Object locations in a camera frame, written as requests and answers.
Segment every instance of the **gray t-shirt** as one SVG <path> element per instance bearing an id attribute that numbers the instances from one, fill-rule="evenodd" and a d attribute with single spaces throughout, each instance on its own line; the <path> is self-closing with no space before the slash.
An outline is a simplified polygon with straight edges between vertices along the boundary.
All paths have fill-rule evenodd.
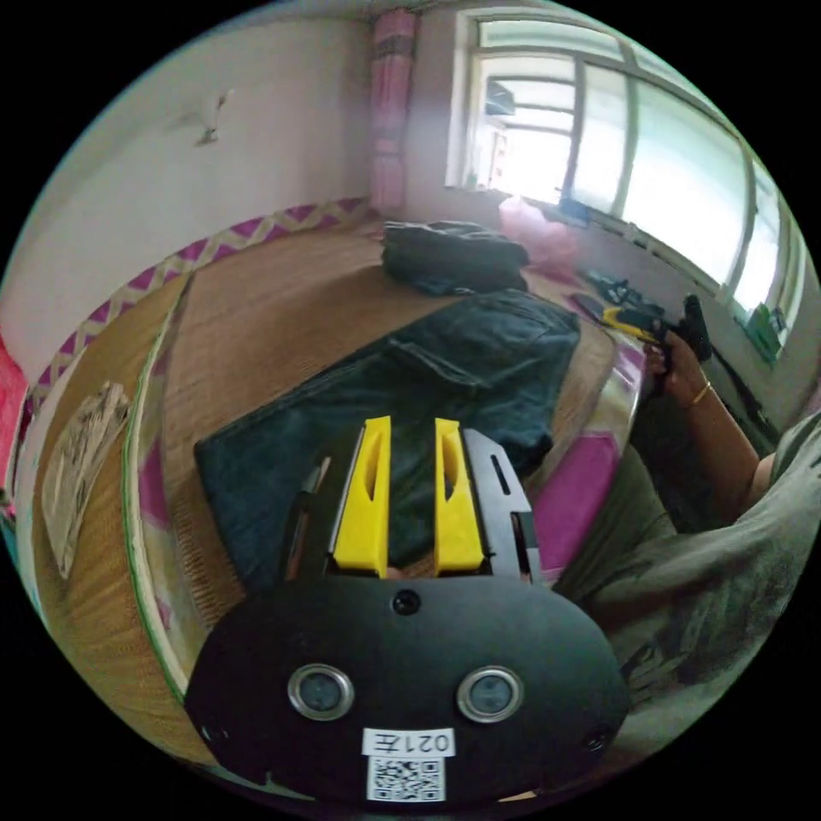
<path id="1" fill-rule="evenodd" d="M 734 524 L 639 545 L 579 602 L 632 698 L 594 780 L 657 752 L 726 692 L 784 612 L 819 523 L 821 412 L 783 436 L 766 494 Z"/>

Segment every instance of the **hand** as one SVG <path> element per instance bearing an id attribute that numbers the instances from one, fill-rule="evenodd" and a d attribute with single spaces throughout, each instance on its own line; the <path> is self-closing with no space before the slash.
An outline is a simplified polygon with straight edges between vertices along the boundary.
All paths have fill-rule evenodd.
<path id="1" fill-rule="evenodd" d="M 647 369 L 653 376 L 664 376 L 664 391 L 680 408 L 688 408 L 704 390 L 707 379 L 701 370 L 693 349 L 672 331 L 664 342 L 670 347 L 670 370 L 664 366 L 664 353 L 656 346 L 645 346 Z"/>

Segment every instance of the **pink plastic bag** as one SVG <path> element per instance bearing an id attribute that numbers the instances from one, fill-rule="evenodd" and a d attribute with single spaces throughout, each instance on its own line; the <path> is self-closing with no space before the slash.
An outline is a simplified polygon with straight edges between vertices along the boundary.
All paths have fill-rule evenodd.
<path id="1" fill-rule="evenodd" d="M 550 280 L 576 280 L 576 238 L 566 225 L 550 222 L 519 197 L 499 205 L 499 220 L 502 233 L 527 250 L 530 271 Z"/>

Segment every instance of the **white label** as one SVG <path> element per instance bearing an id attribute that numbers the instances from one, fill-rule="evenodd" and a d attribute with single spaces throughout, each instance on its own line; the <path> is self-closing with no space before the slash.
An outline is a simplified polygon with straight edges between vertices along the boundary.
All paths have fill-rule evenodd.
<path id="1" fill-rule="evenodd" d="M 416 804 L 445 800 L 445 759 L 368 758 L 368 800 Z"/>
<path id="2" fill-rule="evenodd" d="M 362 755 L 394 759 L 448 759 L 456 755 L 453 730 L 367 729 L 362 733 Z"/>

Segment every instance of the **qr code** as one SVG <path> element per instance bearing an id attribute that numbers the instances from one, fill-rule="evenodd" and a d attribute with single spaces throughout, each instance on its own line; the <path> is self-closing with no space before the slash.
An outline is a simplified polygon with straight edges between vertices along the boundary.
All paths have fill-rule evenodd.
<path id="1" fill-rule="evenodd" d="M 371 758 L 368 798 L 372 801 L 444 801 L 445 760 Z"/>

